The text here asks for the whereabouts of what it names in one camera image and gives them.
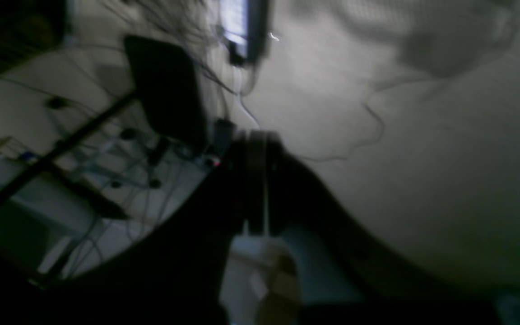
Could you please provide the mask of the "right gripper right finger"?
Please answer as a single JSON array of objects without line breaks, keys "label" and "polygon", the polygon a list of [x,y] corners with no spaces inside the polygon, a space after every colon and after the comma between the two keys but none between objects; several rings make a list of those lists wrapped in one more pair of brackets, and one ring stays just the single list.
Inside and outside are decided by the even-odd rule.
[{"label": "right gripper right finger", "polygon": [[300,325],[497,325],[474,298],[415,267],[349,216],[323,181],[267,134],[267,228],[289,245]]}]

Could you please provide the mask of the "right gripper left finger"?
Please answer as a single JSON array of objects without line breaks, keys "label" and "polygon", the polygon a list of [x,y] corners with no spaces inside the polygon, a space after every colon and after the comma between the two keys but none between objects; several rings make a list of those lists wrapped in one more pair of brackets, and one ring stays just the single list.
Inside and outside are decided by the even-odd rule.
[{"label": "right gripper left finger", "polygon": [[72,280],[32,286],[0,255],[0,325],[227,325],[219,292],[248,222],[266,230],[268,134],[244,131],[219,166],[150,235]]}]

